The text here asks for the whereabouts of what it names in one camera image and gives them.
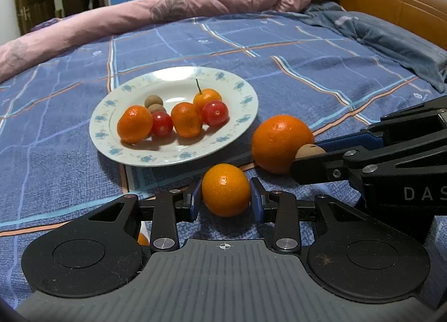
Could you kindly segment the brown longan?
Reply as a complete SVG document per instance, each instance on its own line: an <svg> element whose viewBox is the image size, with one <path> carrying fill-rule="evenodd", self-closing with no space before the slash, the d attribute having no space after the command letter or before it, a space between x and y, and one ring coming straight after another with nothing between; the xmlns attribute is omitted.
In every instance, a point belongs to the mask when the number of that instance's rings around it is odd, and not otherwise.
<svg viewBox="0 0 447 322"><path fill-rule="evenodd" d="M326 151L316 144L305 144L298 149L295 155L295 159L301 159L310 156L318 156L325 153Z"/></svg>
<svg viewBox="0 0 447 322"><path fill-rule="evenodd" d="M148 111L151 114L156 113L156 112L164 112L164 113L166 113L166 109L161 104L158 104L158 103L154 103L154 104L150 105L148 107Z"/></svg>
<svg viewBox="0 0 447 322"><path fill-rule="evenodd" d="M164 105L164 102L162 98L160 98L158 95L149 95L145 99L145 107L149 108L150 106L157 104L157 105Z"/></svg>

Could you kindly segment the large orange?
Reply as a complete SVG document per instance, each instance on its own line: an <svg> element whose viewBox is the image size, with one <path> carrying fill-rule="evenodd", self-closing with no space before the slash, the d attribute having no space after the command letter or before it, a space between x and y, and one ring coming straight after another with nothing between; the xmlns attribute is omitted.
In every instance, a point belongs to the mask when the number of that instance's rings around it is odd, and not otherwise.
<svg viewBox="0 0 447 322"><path fill-rule="evenodd" d="M274 174L289 171L299 148L314 143L309 127L294 116L277 115L262 122L251 138L254 163Z"/></svg>

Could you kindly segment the red cherry tomato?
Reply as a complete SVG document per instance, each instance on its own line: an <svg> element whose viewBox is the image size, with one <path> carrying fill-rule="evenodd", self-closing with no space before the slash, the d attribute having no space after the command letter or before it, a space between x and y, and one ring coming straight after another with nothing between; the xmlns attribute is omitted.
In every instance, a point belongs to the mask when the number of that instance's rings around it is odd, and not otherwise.
<svg viewBox="0 0 447 322"><path fill-rule="evenodd" d="M171 135L173 131L172 118L163 111L157 111L152 114L153 125L151 128L151 136L164 138Z"/></svg>
<svg viewBox="0 0 447 322"><path fill-rule="evenodd" d="M229 118L229 110L221 100L212 100L201 110L202 119L210 127L224 124Z"/></svg>

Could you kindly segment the small tangerine with stem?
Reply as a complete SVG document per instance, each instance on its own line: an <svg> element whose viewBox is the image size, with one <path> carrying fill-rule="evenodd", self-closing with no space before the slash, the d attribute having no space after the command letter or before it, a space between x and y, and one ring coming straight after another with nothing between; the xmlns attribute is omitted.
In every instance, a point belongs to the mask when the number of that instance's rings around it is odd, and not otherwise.
<svg viewBox="0 0 447 322"><path fill-rule="evenodd" d="M221 95L216 90L211 88L201 89L198 80L196 80L196 85L198 93L194 96L193 104L199 110L202 110L203 107L212 100L222 100Z"/></svg>

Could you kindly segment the grey blue blanket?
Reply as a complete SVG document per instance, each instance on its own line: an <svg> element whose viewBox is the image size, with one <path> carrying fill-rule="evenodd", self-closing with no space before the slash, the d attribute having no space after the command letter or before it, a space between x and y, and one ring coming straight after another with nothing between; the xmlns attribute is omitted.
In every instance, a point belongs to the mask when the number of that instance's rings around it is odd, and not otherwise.
<svg viewBox="0 0 447 322"><path fill-rule="evenodd" d="M346 11L334 2L311 4L303 21L356 40L412 70L438 92L446 92L446 50L397 25L372 15Z"/></svg>

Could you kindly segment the blue plaid bed sheet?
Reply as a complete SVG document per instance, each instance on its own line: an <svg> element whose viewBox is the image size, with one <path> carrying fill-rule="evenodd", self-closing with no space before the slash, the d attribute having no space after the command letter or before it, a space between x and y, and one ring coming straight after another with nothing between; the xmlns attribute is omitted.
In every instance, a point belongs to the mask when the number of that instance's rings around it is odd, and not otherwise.
<svg viewBox="0 0 447 322"><path fill-rule="evenodd" d="M222 150L182 165L135 168L97 151L89 136L96 106L112 90L133 93L130 81L170 67L215 69L210 80L170 90L191 100L199 88L240 94L231 72L258 96L258 113L238 102L251 130L271 116L305 122L318 140L350 134L382 116L439 96L432 85L354 40L268 13L198 18L142 28L85 44L38 64L1 85L1 297L11 306L30 294L20 259L46 231L133 192L141 197L185 187L212 165L231 163L278 188L310 200L328 194L354 204L346 182L301 186L251 163L251 132Z"/></svg>

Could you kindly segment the white floral plate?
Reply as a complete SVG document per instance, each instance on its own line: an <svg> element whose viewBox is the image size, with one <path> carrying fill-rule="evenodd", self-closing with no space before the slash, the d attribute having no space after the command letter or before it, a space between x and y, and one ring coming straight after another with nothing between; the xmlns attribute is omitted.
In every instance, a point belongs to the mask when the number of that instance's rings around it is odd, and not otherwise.
<svg viewBox="0 0 447 322"><path fill-rule="evenodd" d="M89 135L96 149L117 163L177 165L240 139L257 112L254 88L238 75L171 67L112 90L93 111Z"/></svg>

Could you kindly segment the pink quilt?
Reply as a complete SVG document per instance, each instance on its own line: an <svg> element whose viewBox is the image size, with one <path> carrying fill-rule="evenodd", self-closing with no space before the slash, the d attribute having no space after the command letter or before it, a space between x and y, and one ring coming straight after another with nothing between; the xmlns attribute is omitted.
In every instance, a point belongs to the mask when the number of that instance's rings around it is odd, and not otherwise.
<svg viewBox="0 0 447 322"><path fill-rule="evenodd" d="M71 48L147 25L193 17L265 10L299 12L312 0L133 0L91 9L30 32L1 46L1 80L56 57Z"/></svg>

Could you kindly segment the purple folded cloth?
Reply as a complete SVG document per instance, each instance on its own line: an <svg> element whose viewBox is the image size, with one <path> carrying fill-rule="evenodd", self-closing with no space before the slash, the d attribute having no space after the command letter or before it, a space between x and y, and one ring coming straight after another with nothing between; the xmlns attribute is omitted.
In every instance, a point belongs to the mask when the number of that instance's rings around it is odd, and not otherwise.
<svg viewBox="0 0 447 322"><path fill-rule="evenodd" d="M62 21L61 18L52 18L52 19L50 19L50 20L46 20L45 22L41 22L41 23L39 23L39 24L37 24L37 25L34 25L34 26L30 29L30 31L31 31L31 32L35 32L35 31L38 31L38 30L40 30L40 29L43 29L43 28L49 27L49 26L51 26L51 25L54 25L54 24L56 24L56 23L59 23L59 22L61 22L61 21Z"/></svg>

